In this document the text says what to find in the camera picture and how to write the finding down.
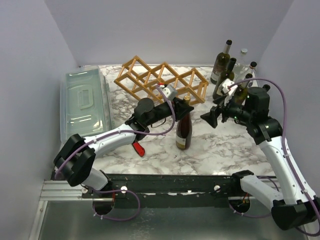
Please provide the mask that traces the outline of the green bottle silver foil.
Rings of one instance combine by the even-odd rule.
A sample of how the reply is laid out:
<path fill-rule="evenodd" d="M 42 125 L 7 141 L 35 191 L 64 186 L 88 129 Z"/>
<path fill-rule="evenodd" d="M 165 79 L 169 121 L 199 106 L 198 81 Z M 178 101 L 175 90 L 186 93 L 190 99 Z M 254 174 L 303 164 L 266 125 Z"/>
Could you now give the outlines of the green bottle silver foil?
<path fill-rule="evenodd" d="M 247 73 L 244 78 L 239 79 L 236 83 L 238 84 L 238 87 L 233 95 L 233 102 L 235 104 L 241 105 L 248 95 L 248 88 L 250 81 L 242 82 L 242 80 L 251 79 L 253 78 L 253 75 L 251 73 Z"/>

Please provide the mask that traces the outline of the red bottle gold foil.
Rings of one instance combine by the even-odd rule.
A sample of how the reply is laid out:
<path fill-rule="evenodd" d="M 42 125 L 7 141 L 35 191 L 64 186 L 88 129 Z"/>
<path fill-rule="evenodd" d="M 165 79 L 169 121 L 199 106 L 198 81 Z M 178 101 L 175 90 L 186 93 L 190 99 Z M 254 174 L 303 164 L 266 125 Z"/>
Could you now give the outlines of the red bottle gold foil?
<path fill-rule="evenodd" d="M 188 113 L 177 123 L 175 143 L 178 149 L 186 150 L 190 147 L 192 132 L 191 114 Z"/>

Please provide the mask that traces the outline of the clear tall bottle blue label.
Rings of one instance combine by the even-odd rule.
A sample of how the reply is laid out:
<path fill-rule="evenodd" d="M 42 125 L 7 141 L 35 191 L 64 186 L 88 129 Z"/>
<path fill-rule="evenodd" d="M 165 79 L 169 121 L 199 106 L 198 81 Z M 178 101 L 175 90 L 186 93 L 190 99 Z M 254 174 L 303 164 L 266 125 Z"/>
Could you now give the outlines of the clear tall bottle blue label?
<path fill-rule="evenodd" d="M 242 68 L 240 73 L 235 77 L 234 81 L 237 83 L 241 80 L 244 80 L 247 74 L 252 74 L 252 78 L 256 77 L 256 67 L 257 62 L 252 61 L 249 65 L 246 65 Z"/>

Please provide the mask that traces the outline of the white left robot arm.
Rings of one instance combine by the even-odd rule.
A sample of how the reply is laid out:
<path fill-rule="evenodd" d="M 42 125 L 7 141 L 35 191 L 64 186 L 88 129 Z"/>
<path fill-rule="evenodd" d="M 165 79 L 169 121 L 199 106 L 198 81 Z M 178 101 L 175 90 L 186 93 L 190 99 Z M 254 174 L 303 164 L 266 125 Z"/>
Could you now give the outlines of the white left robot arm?
<path fill-rule="evenodd" d="M 184 100 L 175 97 L 159 105 L 150 98 L 141 99 L 131 117 L 119 127 L 96 136 L 81 137 L 74 134 L 65 142 L 54 159 L 56 174 L 71 187 L 85 185 L 101 198 L 111 191 L 108 177 L 93 168 L 94 160 L 119 147 L 131 145 L 150 135 L 149 126 L 172 117 L 174 122 L 194 110 Z"/>

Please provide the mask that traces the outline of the green wine bottle brown label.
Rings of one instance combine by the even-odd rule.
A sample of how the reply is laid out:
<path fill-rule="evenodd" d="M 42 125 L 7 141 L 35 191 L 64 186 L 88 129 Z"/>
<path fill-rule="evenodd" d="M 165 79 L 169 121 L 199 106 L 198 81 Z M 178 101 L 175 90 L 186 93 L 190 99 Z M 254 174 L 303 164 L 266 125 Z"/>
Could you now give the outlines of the green wine bottle brown label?
<path fill-rule="evenodd" d="M 217 83 L 220 74 L 226 69 L 230 61 L 229 51 L 232 43 L 233 41 L 231 39 L 228 39 L 225 43 L 223 51 L 220 52 L 215 59 L 215 63 L 213 65 L 213 69 L 210 75 L 210 81 L 212 84 Z"/>

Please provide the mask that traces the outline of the dark bottle black neck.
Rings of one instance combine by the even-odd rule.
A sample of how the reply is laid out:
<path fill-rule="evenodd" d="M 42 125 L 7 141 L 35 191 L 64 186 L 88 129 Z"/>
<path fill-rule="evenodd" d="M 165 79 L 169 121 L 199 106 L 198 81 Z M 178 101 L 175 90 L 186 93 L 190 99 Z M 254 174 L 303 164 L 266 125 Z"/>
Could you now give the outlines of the dark bottle black neck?
<path fill-rule="evenodd" d="M 266 92 L 268 92 L 271 89 L 271 86 L 268 84 L 263 85 L 262 87 Z"/>
<path fill-rule="evenodd" d="M 215 100 L 223 95 L 220 92 L 220 87 L 221 87 L 223 81 L 225 81 L 226 79 L 230 79 L 232 81 L 234 79 L 235 74 L 233 72 L 233 68 L 234 68 L 236 62 L 237 62 L 237 59 L 232 57 L 227 65 L 226 69 L 221 72 L 221 74 L 217 80 L 217 83 L 215 85 L 213 94 L 212 94 L 213 100 Z"/>

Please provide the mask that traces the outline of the clear squat glass bottle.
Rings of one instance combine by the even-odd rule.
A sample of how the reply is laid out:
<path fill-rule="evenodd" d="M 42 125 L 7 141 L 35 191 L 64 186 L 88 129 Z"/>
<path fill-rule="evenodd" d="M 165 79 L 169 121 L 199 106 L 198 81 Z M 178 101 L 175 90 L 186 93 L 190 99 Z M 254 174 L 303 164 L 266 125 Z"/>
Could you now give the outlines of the clear squat glass bottle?
<path fill-rule="evenodd" d="M 233 68 L 233 72 L 235 75 L 241 74 L 241 72 L 245 69 L 246 67 L 246 55 L 248 53 L 247 48 L 242 48 L 239 52 L 238 57 L 236 58 L 236 63 Z"/>

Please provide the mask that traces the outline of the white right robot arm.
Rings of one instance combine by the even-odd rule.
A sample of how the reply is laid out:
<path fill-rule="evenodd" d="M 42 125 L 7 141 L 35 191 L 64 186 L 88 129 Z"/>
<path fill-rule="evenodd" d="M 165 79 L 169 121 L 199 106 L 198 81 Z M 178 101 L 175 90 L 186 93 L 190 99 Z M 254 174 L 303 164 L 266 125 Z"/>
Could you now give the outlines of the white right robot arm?
<path fill-rule="evenodd" d="M 270 96 L 264 88 L 251 87 L 243 105 L 223 96 L 217 106 L 201 115 L 211 127 L 229 118 L 246 127 L 255 144 L 262 150 L 277 178 L 277 191 L 248 171 L 233 174 L 230 191 L 241 196 L 245 192 L 270 210 L 276 225 L 289 230 L 314 222 L 320 217 L 320 199 L 306 183 L 294 159 L 280 123 L 269 116 Z"/>

